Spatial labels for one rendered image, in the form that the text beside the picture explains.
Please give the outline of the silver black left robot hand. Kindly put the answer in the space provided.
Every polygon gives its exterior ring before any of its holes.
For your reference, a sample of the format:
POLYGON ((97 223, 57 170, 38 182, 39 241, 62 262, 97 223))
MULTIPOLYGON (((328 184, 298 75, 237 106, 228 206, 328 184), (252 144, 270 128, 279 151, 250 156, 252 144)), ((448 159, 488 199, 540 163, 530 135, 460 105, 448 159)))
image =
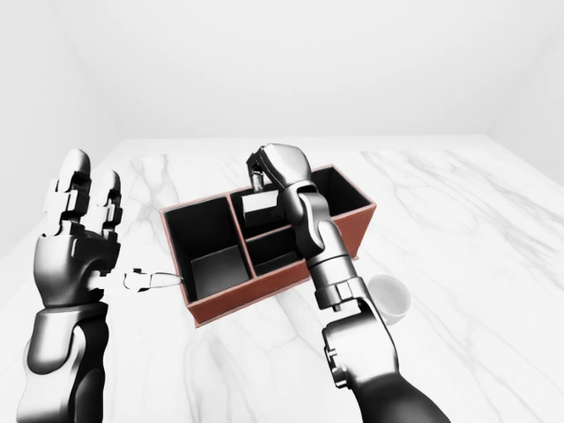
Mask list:
POLYGON ((142 292, 176 286, 171 273, 116 269, 121 244, 116 227, 122 220, 121 181, 106 172, 91 189, 91 162, 80 149, 66 155, 48 191, 47 220, 34 254, 33 276, 47 308, 98 301, 112 282, 142 292))

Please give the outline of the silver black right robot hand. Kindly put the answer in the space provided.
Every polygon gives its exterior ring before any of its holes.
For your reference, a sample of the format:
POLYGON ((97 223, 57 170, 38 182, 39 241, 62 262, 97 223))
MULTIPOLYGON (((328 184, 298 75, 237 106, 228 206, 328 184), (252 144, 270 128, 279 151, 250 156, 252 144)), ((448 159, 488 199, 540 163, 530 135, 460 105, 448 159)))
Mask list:
POLYGON ((247 167, 255 193, 263 192, 265 176, 281 190, 298 182, 312 182, 306 155, 293 145, 263 145, 249 156, 247 167))

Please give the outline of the white book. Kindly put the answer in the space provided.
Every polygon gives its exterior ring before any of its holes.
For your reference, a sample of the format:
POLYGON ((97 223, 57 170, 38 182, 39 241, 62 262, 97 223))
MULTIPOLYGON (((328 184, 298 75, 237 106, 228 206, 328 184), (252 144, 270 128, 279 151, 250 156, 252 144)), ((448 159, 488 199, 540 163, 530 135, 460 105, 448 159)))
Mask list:
POLYGON ((278 191, 263 191, 241 198, 245 227, 260 226, 281 220, 284 217, 278 205, 278 191))

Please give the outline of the red-brown desk caddy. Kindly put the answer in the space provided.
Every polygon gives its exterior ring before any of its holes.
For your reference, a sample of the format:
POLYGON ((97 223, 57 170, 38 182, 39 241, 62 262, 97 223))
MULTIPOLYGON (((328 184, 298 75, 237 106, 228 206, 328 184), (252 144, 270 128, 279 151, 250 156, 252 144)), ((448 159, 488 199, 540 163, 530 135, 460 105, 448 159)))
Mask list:
MULTIPOLYGON (((357 258, 376 203, 334 166, 312 171, 313 184, 342 234, 348 254, 357 258)), ((197 327, 297 286, 310 277, 296 246, 296 233, 282 219, 248 226, 245 196, 237 189, 161 210, 182 295, 197 327)))

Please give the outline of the white mug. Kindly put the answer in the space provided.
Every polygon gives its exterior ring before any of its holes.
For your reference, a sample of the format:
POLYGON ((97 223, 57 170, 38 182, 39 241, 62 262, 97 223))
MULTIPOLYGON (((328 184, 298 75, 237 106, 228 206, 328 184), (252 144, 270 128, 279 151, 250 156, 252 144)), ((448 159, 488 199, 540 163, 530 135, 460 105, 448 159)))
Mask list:
POLYGON ((410 311, 411 293, 399 279, 389 275, 375 275, 369 280, 367 287, 387 326, 398 323, 410 311))

